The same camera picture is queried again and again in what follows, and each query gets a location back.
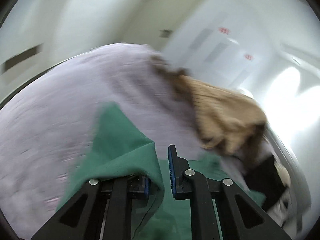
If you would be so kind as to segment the beige ribbed knit garment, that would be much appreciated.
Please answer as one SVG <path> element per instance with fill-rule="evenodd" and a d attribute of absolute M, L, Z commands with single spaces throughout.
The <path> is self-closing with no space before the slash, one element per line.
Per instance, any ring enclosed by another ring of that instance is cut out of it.
<path fill-rule="evenodd" d="M 200 147 L 220 157 L 228 175 L 245 187 L 250 179 L 290 187 L 289 172 L 265 135 L 267 117 L 252 98 L 192 78 L 183 68 L 171 70 L 159 53 L 151 55 L 151 66 L 166 101 L 183 115 Z"/>

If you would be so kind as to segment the green garment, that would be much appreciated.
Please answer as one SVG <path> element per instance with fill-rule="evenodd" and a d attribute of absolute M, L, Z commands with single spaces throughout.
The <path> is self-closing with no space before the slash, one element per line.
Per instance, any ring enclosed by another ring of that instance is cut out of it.
<path fill-rule="evenodd" d="M 147 201 L 132 203 L 131 239 L 191 239 L 188 200 L 169 193 L 169 162 L 158 160 L 155 143 L 111 103 L 100 112 L 90 150 L 71 178 L 58 210 L 90 179 L 142 175 L 150 179 Z"/>

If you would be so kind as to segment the black garment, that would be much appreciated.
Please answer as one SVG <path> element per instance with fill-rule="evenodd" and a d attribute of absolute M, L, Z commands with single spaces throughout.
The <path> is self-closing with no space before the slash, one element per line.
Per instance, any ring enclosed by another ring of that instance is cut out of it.
<path fill-rule="evenodd" d="M 274 156 L 269 156 L 262 163 L 244 176 L 249 189 L 261 192 L 265 195 L 261 207 L 268 211 L 276 205 L 288 186 L 284 185 L 275 166 Z"/>

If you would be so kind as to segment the lavender quilt bedspread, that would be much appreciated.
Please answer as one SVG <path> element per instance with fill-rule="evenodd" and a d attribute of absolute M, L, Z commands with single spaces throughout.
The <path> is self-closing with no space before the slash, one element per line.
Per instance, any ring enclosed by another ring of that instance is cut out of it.
<path fill-rule="evenodd" d="M 1 110 L 1 210 L 22 239 L 56 213 L 97 130 L 100 112 L 114 103 L 168 161 L 175 145 L 191 168 L 210 179 L 231 177 L 208 153 L 153 71 L 145 45 L 118 43 L 78 55 L 22 89 Z M 239 186 L 262 205 L 265 195 Z"/>

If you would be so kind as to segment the white wardrobe door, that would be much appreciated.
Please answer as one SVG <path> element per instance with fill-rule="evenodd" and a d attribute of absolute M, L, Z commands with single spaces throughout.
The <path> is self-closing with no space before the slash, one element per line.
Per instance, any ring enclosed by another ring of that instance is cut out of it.
<path fill-rule="evenodd" d="M 197 80 L 236 88 L 275 56 L 257 13 L 244 0 L 205 0 L 174 31 L 162 53 Z"/>

